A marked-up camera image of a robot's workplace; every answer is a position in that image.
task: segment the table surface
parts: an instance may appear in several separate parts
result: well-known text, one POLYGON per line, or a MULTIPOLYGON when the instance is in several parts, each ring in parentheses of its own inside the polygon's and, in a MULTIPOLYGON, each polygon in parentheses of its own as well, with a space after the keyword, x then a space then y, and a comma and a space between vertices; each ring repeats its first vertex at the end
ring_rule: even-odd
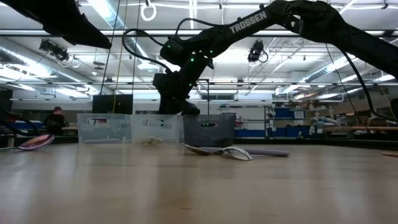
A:
POLYGON ((290 157, 198 156, 179 146, 47 146, 0 154, 0 223, 398 221, 398 158, 332 146, 290 157))

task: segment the clear plastic bin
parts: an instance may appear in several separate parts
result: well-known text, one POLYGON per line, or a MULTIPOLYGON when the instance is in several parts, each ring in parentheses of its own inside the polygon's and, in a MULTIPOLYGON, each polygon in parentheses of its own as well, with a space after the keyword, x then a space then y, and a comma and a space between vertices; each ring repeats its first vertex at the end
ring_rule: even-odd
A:
POLYGON ((141 143, 154 137, 168 143, 180 143, 182 136, 180 115, 134 114, 131 115, 133 143, 141 143))
POLYGON ((80 144, 131 142, 130 116, 126 114, 78 114, 80 144))
POLYGON ((184 141, 194 147, 228 147, 234 138, 234 114, 185 115, 184 141))

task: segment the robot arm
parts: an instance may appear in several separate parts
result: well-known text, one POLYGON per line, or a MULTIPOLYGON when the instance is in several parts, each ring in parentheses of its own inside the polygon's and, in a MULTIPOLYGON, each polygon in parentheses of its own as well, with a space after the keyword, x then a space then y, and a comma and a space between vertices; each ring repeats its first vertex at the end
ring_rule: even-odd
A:
POLYGON ((323 1, 276 0, 267 7, 260 5, 260 10, 232 24, 214 26, 190 39, 169 37, 160 55, 181 70, 155 74, 153 84, 161 96, 159 113, 198 114, 199 110, 185 99, 205 67, 214 68, 212 58, 231 44, 275 24, 308 40, 333 44, 398 77, 397 47, 347 24, 336 9, 323 1))

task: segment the person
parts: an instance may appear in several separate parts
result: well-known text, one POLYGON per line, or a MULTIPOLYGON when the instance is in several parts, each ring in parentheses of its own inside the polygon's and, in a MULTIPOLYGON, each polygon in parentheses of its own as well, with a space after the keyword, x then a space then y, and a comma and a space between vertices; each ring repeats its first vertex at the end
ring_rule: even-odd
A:
POLYGON ((62 108, 56 106, 52 114, 45 117, 43 125, 47 128, 49 134, 62 135, 62 128, 68 125, 65 117, 62 115, 62 108))

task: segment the black monitor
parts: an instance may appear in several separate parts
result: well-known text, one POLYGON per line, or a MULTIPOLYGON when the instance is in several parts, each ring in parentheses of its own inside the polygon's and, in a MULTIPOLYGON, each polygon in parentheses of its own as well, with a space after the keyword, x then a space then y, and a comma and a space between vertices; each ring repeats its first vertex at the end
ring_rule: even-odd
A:
MULTIPOLYGON (((93 97, 93 113, 112 113, 114 95, 93 97)), ((116 95, 114 113, 132 114, 132 95, 116 95)))

